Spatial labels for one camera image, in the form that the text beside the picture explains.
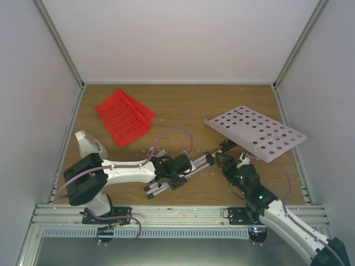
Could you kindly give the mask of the white tripod music stand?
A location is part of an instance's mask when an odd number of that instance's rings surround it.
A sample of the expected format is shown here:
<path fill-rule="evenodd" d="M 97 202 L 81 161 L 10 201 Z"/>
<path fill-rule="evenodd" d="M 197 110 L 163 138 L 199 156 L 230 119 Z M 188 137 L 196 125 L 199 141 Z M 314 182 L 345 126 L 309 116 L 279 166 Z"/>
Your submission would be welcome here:
<path fill-rule="evenodd" d="M 204 123 L 227 138 L 217 152 L 225 153 L 240 146 L 266 163 L 307 140 L 303 133 L 247 106 L 205 119 Z"/>

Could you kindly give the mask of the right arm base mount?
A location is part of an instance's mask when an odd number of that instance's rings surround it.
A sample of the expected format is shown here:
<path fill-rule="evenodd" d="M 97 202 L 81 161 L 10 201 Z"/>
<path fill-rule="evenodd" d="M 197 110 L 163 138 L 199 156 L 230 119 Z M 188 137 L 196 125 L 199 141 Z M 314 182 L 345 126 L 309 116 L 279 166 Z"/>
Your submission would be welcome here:
<path fill-rule="evenodd" d="M 230 225 L 251 225 L 256 226 L 261 224 L 257 218 L 257 213 L 254 212 L 249 206 L 245 207 L 228 207 L 227 218 Z"/>

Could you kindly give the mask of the white metronome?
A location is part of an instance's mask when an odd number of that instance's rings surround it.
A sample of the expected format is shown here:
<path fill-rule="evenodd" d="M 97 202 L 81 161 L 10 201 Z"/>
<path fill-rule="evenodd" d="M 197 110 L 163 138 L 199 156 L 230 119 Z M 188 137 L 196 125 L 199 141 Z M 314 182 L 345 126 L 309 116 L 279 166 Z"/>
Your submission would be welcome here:
<path fill-rule="evenodd" d="M 89 154 L 98 153 L 103 160 L 108 159 L 108 152 L 103 144 L 85 130 L 80 130 L 75 133 L 75 138 L 78 143 L 78 150 L 81 158 Z"/>

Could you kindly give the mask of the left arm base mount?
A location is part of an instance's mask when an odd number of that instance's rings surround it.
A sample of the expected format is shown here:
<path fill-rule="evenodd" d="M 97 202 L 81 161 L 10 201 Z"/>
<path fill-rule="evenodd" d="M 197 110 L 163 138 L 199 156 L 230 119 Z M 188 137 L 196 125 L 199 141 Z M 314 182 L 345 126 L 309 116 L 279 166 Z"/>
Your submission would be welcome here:
<path fill-rule="evenodd" d="M 110 220 L 102 220 L 95 218 L 87 208 L 84 211 L 79 212 L 82 215 L 83 224 L 92 224 L 92 225 L 108 225 L 108 226 L 122 226 L 130 224 L 130 220 L 127 218 L 124 219 L 113 219 L 116 216 L 130 216 L 132 212 L 131 207 L 113 207 L 113 210 L 107 214 L 101 216 L 101 218 L 110 218 Z"/>

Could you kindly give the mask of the red sheet music paper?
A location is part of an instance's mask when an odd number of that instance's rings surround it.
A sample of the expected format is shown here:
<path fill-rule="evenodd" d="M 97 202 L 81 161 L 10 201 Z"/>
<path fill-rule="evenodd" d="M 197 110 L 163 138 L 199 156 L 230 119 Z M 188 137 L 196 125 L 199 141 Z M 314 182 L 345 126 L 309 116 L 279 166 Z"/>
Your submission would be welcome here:
<path fill-rule="evenodd" d="M 143 117 L 147 119 L 147 121 L 151 121 L 155 117 L 155 113 L 143 105 L 141 102 L 137 101 L 137 99 L 133 98 L 126 92 L 122 91 L 122 94 L 130 101 L 130 103 L 137 109 L 138 112 L 142 114 Z"/>

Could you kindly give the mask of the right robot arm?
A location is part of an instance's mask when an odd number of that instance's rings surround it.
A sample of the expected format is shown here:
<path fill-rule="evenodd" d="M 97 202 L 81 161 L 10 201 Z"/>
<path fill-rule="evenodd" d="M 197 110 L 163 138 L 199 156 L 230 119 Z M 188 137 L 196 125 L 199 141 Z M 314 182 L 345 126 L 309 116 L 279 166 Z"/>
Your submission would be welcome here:
<path fill-rule="evenodd" d="M 350 265 L 344 243 L 328 238 L 294 215 L 275 194 L 261 184 L 253 164 L 237 163 L 227 154 L 216 153 L 224 177 L 237 187 L 246 201 L 246 219 L 272 229 L 307 265 Z"/>

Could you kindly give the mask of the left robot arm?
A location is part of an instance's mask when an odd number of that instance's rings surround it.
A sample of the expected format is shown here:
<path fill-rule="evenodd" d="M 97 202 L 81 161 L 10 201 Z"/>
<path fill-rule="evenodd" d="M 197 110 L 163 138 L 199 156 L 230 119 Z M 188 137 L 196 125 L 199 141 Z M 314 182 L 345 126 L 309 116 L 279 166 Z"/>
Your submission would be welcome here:
<path fill-rule="evenodd" d="M 61 189 L 66 190 L 65 196 L 71 206 L 84 206 L 100 223 L 107 224 L 114 219 L 114 209 L 110 197 L 102 193 L 105 186 L 139 182 L 175 189 L 195 169 L 195 164 L 186 155 L 115 162 L 92 153 L 64 171 L 65 184 Z"/>

